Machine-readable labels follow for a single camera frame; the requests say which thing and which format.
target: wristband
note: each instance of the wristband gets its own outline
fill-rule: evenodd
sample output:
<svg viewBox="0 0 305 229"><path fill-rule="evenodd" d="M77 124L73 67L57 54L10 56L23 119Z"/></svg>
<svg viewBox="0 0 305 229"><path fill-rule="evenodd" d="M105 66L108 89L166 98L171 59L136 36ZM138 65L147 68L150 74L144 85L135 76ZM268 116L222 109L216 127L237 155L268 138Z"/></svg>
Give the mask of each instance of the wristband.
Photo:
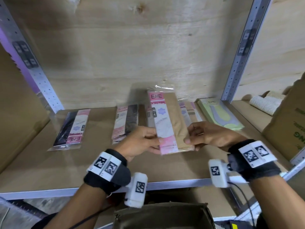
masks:
<svg viewBox="0 0 305 229"><path fill-rule="evenodd" d="M107 195L126 186L131 181L130 170L126 167L127 160L117 151L107 149L87 169L84 182L92 187L98 187Z"/></svg>
<svg viewBox="0 0 305 229"><path fill-rule="evenodd" d="M231 168L247 182L261 177L275 176L281 172L274 163L276 157L261 141L248 139L233 145L228 151Z"/></svg>

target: black cable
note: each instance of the black cable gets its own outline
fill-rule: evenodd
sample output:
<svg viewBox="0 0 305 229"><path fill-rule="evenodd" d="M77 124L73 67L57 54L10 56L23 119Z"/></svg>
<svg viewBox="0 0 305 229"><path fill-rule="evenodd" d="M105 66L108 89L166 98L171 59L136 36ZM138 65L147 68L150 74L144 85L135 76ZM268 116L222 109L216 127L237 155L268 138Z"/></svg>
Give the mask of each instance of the black cable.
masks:
<svg viewBox="0 0 305 229"><path fill-rule="evenodd" d="M78 226L82 225L83 223L87 222L88 220L94 218L95 216L99 215L100 213L102 213L103 211L105 210L108 210L110 209L111 207L113 207L113 205L110 205L108 207L106 207L105 209L102 209L102 210L99 210L98 212L88 216L87 218L83 219L82 221L76 223L75 225L73 225L72 227L69 227L68 229L74 229L74 228L77 228Z"/></svg>
<svg viewBox="0 0 305 229"><path fill-rule="evenodd" d="M253 214L252 214L252 210L251 210L250 203L249 203L249 201L248 201L246 195L244 194L244 192L242 191L242 189L241 189L238 185L236 185L236 184L233 183L233 182L228 182L228 183L231 184L231 185L236 186L236 187L240 190L240 192L242 193L242 195L244 196L244 198L245 198L245 200L246 200L246 202L247 202L248 208L249 208L249 210L250 210L250 214L251 214L251 217L252 217L253 227L255 228L254 217L253 217Z"/></svg>

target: hand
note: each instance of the hand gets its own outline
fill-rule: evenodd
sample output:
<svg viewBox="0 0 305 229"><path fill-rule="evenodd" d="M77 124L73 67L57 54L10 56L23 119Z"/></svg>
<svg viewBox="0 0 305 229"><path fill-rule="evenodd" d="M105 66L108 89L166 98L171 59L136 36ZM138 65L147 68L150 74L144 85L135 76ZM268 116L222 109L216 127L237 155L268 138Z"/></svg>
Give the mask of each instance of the hand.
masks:
<svg viewBox="0 0 305 229"><path fill-rule="evenodd" d="M117 152L122 154L129 162L144 151L155 154L161 154L158 145L162 142L162 138L157 138L155 128L138 126L115 148Z"/></svg>
<svg viewBox="0 0 305 229"><path fill-rule="evenodd" d="M185 139L185 143L195 145L196 151L205 145L212 145L227 152L231 146L247 139L233 130L208 121L192 123L188 131L190 138Z"/></svg>

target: person's left hand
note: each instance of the person's left hand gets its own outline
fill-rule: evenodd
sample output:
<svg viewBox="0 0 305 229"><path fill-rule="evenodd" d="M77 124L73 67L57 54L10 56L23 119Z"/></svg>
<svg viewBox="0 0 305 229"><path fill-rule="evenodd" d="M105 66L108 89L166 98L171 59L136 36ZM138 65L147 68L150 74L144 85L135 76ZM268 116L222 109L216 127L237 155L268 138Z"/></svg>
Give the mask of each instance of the person's left hand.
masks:
<svg viewBox="0 0 305 229"><path fill-rule="evenodd" d="M160 142L162 142L162 138L157 138L155 128L138 126L114 150L122 154L130 162L135 156L146 150L161 154L160 150L157 149Z"/></svg>

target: flower graphic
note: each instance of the flower graphic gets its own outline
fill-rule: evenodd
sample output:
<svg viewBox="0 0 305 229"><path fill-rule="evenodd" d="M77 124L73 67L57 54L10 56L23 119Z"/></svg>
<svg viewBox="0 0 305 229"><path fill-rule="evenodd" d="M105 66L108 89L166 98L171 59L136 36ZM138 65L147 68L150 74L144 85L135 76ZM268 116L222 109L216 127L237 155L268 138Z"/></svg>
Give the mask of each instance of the flower graphic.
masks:
<svg viewBox="0 0 305 229"><path fill-rule="evenodd" d="M158 113L161 114L161 115L163 115L163 114L166 113L166 111L165 111L164 108L159 108L159 109L158 109Z"/></svg>

